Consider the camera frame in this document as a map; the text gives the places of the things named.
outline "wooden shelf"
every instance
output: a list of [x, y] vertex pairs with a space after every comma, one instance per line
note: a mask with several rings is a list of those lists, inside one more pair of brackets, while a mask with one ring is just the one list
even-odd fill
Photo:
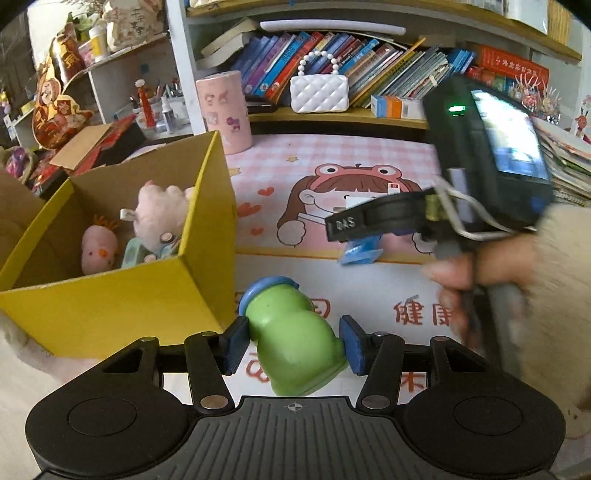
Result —
[[509, 37], [544, 54], [570, 63], [577, 63], [582, 59], [579, 52], [556, 40], [552, 40], [548, 35], [529, 25], [510, 20], [483, 8], [458, 4], [453, 0], [297, 0], [293, 7], [290, 7], [289, 0], [221, 0], [189, 8], [187, 15], [192, 18], [225, 15], [233, 12], [256, 15], [257, 13], [281, 12], [288, 9], [307, 10], [320, 8], [389, 10], [441, 18], [445, 21], [468, 25], [496, 35]]
[[350, 124], [390, 125], [393, 127], [427, 130], [425, 120], [399, 118], [375, 118], [368, 108], [350, 108], [342, 113], [295, 113], [289, 107], [280, 107], [271, 113], [253, 113], [251, 122], [344, 122]]

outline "small bottle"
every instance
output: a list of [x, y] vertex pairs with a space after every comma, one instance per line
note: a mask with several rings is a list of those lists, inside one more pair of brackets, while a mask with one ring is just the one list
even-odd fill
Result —
[[166, 131], [173, 134], [177, 130], [177, 119], [174, 117], [174, 112], [168, 101], [166, 95], [162, 96], [162, 117], [166, 124]]

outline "stacked papers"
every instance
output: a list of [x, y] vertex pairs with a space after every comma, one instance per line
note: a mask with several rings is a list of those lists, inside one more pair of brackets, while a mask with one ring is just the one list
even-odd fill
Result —
[[538, 118], [534, 125], [558, 202], [591, 207], [591, 145]]

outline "book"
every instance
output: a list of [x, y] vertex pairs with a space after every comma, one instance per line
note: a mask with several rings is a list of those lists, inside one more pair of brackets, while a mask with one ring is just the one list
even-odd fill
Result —
[[228, 61], [237, 51], [244, 48], [250, 40], [255, 36], [254, 32], [240, 33], [225, 43], [221, 48], [217, 49], [210, 56], [199, 59], [195, 62], [199, 70], [211, 69], [220, 66], [225, 61]]
[[384, 70], [393, 64], [396, 59], [402, 55], [401, 51], [395, 51], [390, 56], [388, 56], [381, 64], [377, 65], [373, 70], [370, 70], [364, 77], [357, 82], [355, 88], [353, 89], [353, 93], [356, 94], [358, 91], [363, 90], [366, 85], [370, 84], [374, 80], [374, 78], [378, 77]]
[[429, 48], [424, 55], [422, 55], [417, 62], [415, 62], [411, 68], [409, 68], [404, 75], [400, 77], [397, 81], [396, 85], [394, 85], [390, 90], [388, 90], [388, 95], [391, 96], [402, 96], [404, 92], [408, 90], [410, 85], [412, 84], [413, 80], [417, 77], [417, 72], [422, 69], [426, 64], [431, 62], [433, 57], [437, 54], [437, 50], [439, 49], [438, 45], [434, 45]]
[[252, 64], [248, 67], [248, 70], [242, 76], [242, 89], [244, 90], [244, 86], [250, 79], [252, 72], [254, 72], [258, 66], [261, 64], [262, 59], [265, 58], [269, 50], [273, 48], [273, 45], [279, 40], [279, 37], [262, 37], [261, 41], [259, 42], [259, 48], [257, 52], [254, 54], [255, 58], [253, 59]]
[[486, 83], [489, 87], [492, 87], [495, 84], [496, 75], [495, 72], [491, 72], [490, 70], [482, 69], [480, 73], [480, 81], [482, 83]]
[[[371, 94], [375, 95], [379, 92], [384, 92], [388, 84], [391, 83], [392, 78], [396, 78], [400, 72], [403, 72], [407, 69], [410, 63], [414, 62], [416, 57], [422, 57], [424, 52], [416, 52], [412, 51], [410, 53], [403, 53], [400, 59], [396, 62], [395, 65], [387, 72], [387, 74], [377, 82], [375, 87], [372, 88]], [[356, 105], [361, 106], [362, 108], [368, 108], [371, 106], [371, 97], [364, 96]]]
[[292, 35], [289, 33], [284, 33], [280, 38], [277, 39], [273, 47], [267, 52], [267, 55], [256, 68], [256, 70], [252, 73], [250, 79], [248, 79], [246, 85], [244, 86], [244, 93], [251, 93], [255, 91], [263, 78], [268, 73], [268, 69], [271, 69], [271, 66], [274, 64], [274, 60], [277, 59], [278, 54], [282, 52], [285, 47], [285, 44], [288, 41], [291, 41]]
[[439, 67], [447, 65], [447, 58], [442, 52], [437, 52], [429, 61], [422, 64], [405, 86], [400, 96], [411, 98], [420, 87]]
[[285, 68], [281, 71], [281, 73], [277, 76], [273, 84], [267, 89], [265, 92], [265, 98], [270, 100], [271, 102], [276, 103], [283, 89], [289, 82], [292, 75], [296, 72], [300, 60], [304, 57], [304, 55], [308, 54], [314, 47], [318, 44], [324, 35], [320, 32], [314, 32], [310, 35], [310, 38], [300, 47], [300, 49], [295, 53], [295, 55], [291, 58], [291, 60], [285, 65]]
[[519, 78], [520, 75], [527, 75], [528, 79], [529, 77], [538, 78], [548, 85], [550, 71], [542, 65], [488, 45], [468, 42], [467, 46], [476, 53], [474, 65], [506, 77]]
[[241, 33], [246, 32], [253, 32], [260, 28], [259, 23], [255, 20], [252, 20], [248, 17], [243, 18], [240, 20], [236, 25], [234, 25], [230, 30], [224, 32], [214, 41], [212, 41], [209, 45], [201, 50], [201, 55], [204, 57], [209, 57], [212, 55], [216, 50], [222, 48], [226, 43], [230, 42], [231, 39], [237, 37]]
[[294, 39], [291, 40], [290, 44], [282, 53], [281, 57], [273, 65], [272, 69], [267, 73], [259, 87], [254, 92], [254, 95], [264, 97], [265, 92], [273, 84], [277, 76], [281, 73], [283, 68], [296, 54], [300, 47], [310, 38], [310, 34], [306, 32], [300, 32]]
[[246, 70], [252, 65], [253, 60], [256, 58], [256, 53], [259, 51], [261, 40], [262, 39], [260, 38], [253, 38], [242, 51], [242, 54], [232, 64], [230, 70], [238, 70], [240, 75], [244, 77]]
[[[366, 47], [366, 45], [364, 45], [358, 51], [358, 53], [356, 53], [352, 57], [352, 59], [354, 59], [361, 52], [361, 50], [363, 50]], [[353, 75], [355, 75], [355, 73], [357, 73], [358, 71], [360, 71], [360, 69], [365, 68], [367, 66], [367, 64], [370, 63], [375, 57], [376, 57], [376, 52], [374, 52], [373, 50], [369, 50], [363, 57], [361, 57], [357, 62], [355, 62], [355, 64], [351, 68], [349, 68], [349, 70], [347, 70], [345, 72], [345, 76], [348, 79], [351, 78]]]
[[355, 65], [361, 58], [363, 58], [365, 55], [367, 55], [371, 50], [373, 50], [375, 47], [377, 47], [378, 44], [379, 44], [379, 41], [376, 40], [375, 38], [372, 38], [371, 40], [369, 40], [367, 45], [364, 48], [362, 48], [355, 57], [350, 59], [347, 63], [345, 63], [339, 69], [339, 73], [341, 75], [344, 75], [345, 73], [347, 73], [347, 71], [350, 68], [352, 68], [353, 65]]
[[482, 75], [482, 68], [471, 66], [466, 70], [466, 76], [470, 77], [473, 80], [478, 80], [480, 82], [480, 76]]
[[390, 92], [392, 92], [395, 89], [396, 85], [398, 85], [398, 82], [400, 81], [402, 76], [405, 75], [406, 72], [409, 71], [409, 69], [412, 68], [412, 66], [423, 57], [423, 55], [425, 55], [425, 52], [414, 52], [413, 55], [411, 55], [408, 59], [402, 62], [399, 68], [397, 68], [394, 72], [388, 75], [388, 78], [385, 79], [384, 84], [382, 85], [380, 90], [376, 91], [376, 93], [378, 95], [390, 96]]
[[380, 83], [387, 78], [388, 74], [394, 70], [397, 65], [410, 57], [413, 52], [422, 45], [425, 41], [425, 38], [422, 37], [417, 40], [412, 47], [410, 47], [407, 51], [403, 52], [396, 60], [394, 60], [388, 68], [386, 68], [383, 72], [381, 72], [377, 77], [375, 77], [369, 85], [367, 85], [363, 90], [361, 90], [352, 100], [350, 100], [350, 104], [352, 103], [353, 106], [361, 106], [361, 104], [365, 104], [367, 101], [367, 106], [369, 106], [369, 102], [371, 101], [371, 93], [372, 91], [379, 87]]
[[376, 68], [378, 64], [380, 64], [386, 57], [390, 56], [395, 51], [395, 48], [390, 45], [389, 43], [385, 43], [380, 48], [375, 51], [375, 55], [372, 56], [371, 61], [367, 62], [363, 67], [357, 69], [354, 74], [348, 77], [349, 79], [349, 90], [354, 87], [354, 85], [363, 79], [363, 77]]
[[464, 62], [464, 65], [460, 69], [460, 73], [462, 75], [464, 75], [466, 73], [466, 70], [468, 69], [468, 67], [470, 67], [470, 65], [472, 64], [472, 60], [474, 60], [475, 57], [476, 57], [476, 53], [471, 51], [470, 54], [468, 55], [467, 60]]
[[[339, 33], [335, 37], [334, 41], [332, 41], [330, 45], [325, 48], [326, 52], [334, 56], [335, 52], [341, 48], [341, 46], [349, 39], [349, 37], [350, 36], [346, 33]], [[317, 61], [315, 61], [309, 69], [306, 69], [306, 75], [314, 75], [319, 73], [324, 67], [326, 67], [327, 63], [330, 63], [328, 57], [318, 57]]]
[[[357, 40], [354, 36], [350, 35], [349, 38], [347, 38], [347, 40], [345, 40], [345, 42], [339, 47], [339, 49], [335, 53], [333, 53], [334, 57], [337, 59], [337, 64], [339, 63], [339, 59], [341, 59], [343, 55], [352, 51], [354, 43], [359, 44], [361, 43], [361, 40]], [[325, 65], [319, 73], [331, 73], [333, 71], [332, 66], [332, 62], [328, 62], [328, 64]]]

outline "orange book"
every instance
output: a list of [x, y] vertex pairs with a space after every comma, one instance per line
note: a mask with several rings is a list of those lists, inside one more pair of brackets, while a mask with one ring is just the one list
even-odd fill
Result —
[[308, 39], [306, 43], [304, 43], [300, 49], [295, 53], [295, 55], [291, 58], [291, 60], [285, 65], [281, 73], [277, 76], [273, 84], [267, 89], [265, 92], [265, 98], [267, 100], [273, 100], [276, 97], [276, 93], [281, 94], [285, 85], [294, 74], [296, 68], [300, 64], [300, 60], [304, 58], [304, 55], [310, 53], [312, 49], [316, 46], [316, 44], [322, 40], [324, 35], [320, 32], [314, 32]]
[[548, 85], [550, 71], [542, 65], [488, 45], [468, 43], [468, 48], [476, 53], [474, 64], [479, 67], [512, 79], [527, 76], [529, 80], [533, 76]]

